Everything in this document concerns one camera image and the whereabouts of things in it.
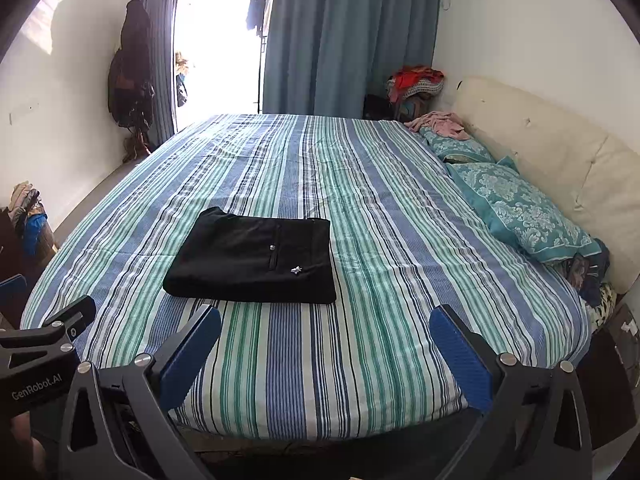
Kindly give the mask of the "operator left hand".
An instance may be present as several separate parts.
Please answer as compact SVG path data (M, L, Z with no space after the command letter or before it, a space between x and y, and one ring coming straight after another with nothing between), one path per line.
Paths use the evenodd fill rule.
M47 452L32 435L29 412L11 419L11 432L20 450L21 459L39 478L47 478Z

